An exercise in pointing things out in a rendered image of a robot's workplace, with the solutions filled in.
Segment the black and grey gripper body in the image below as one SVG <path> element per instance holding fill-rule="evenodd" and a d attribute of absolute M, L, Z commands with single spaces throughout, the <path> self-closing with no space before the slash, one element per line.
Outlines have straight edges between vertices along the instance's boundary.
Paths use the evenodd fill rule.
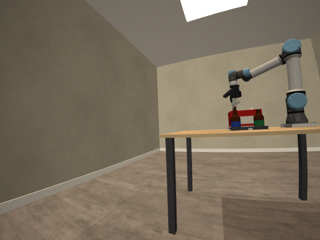
<path fill-rule="evenodd" d="M 230 88 L 232 89 L 232 91 L 230 92 L 230 95 L 232 96 L 232 98 L 240 98 L 242 97 L 242 93 L 239 90 L 239 86 L 240 85 L 231 85 Z"/>

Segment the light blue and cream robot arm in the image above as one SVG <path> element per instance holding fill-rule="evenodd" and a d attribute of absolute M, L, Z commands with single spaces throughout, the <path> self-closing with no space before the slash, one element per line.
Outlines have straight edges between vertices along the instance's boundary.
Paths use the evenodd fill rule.
<path fill-rule="evenodd" d="M 251 71 L 248 68 L 239 71 L 230 70 L 228 72 L 229 86 L 237 85 L 237 79 L 248 82 L 250 79 L 279 65 L 286 64 L 288 78 L 288 92 L 286 93 L 287 98 L 285 98 L 287 109 L 286 124 L 309 123 L 304 111 L 308 100 L 302 84 L 301 46 L 302 44 L 298 39 L 289 39 L 283 44 L 282 53 L 267 63 Z"/>

